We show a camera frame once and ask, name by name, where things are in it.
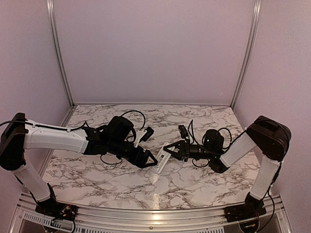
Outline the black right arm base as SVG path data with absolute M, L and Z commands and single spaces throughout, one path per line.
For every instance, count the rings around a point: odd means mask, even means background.
M 263 199 L 257 199 L 247 194 L 244 203 L 224 208 L 225 218 L 227 222 L 245 220 L 258 217 L 267 213 Z

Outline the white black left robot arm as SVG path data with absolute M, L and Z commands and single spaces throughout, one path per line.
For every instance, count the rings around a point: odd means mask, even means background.
M 86 124 L 77 128 L 57 127 L 27 120 L 24 113 L 4 123 L 7 127 L 0 137 L 0 166 L 12 172 L 30 191 L 35 201 L 51 216 L 61 212 L 52 187 L 24 157 L 25 150 L 65 150 L 83 155 L 115 155 L 138 168 L 156 166 L 157 159 L 139 143 L 154 131 L 135 131 L 133 123 L 123 116 L 114 116 L 106 125 L 92 128 Z

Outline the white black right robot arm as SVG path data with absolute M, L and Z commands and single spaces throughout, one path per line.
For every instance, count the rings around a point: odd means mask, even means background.
M 191 140 L 183 138 L 163 147 L 173 158 L 186 162 L 188 159 L 207 160 L 207 165 L 216 173 L 229 170 L 249 153 L 261 152 L 259 171 L 254 184 L 241 206 L 244 217 L 252 217 L 259 208 L 259 201 L 269 193 L 278 177 L 284 157 L 288 153 L 292 137 L 290 129 L 270 118 L 259 116 L 236 138 L 231 137 L 228 146 L 221 129 L 209 129 L 199 143 L 193 133 Z

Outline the white air conditioner remote control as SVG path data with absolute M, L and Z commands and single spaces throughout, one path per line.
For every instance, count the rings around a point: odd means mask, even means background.
M 157 156 L 155 157 L 158 161 L 157 165 L 152 167 L 151 170 L 156 173 L 156 174 L 160 174 L 163 170 L 163 168 L 165 167 L 166 163 L 168 162 L 171 154 L 166 152 L 164 150 L 164 147 L 167 146 L 169 143 L 165 143 L 160 151 L 158 152 Z

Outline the white remote battery cover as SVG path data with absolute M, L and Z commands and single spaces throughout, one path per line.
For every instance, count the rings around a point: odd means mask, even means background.
M 160 165 L 166 158 L 169 156 L 169 154 L 165 151 L 160 151 L 158 155 L 156 156 L 156 159 L 158 161 L 158 165 Z

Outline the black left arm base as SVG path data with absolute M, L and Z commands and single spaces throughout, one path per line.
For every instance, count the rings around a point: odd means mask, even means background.
M 52 187 L 48 185 L 50 198 L 45 201 L 36 201 L 35 211 L 37 213 L 51 216 L 54 219 L 74 221 L 78 207 L 76 205 L 58 202 Z

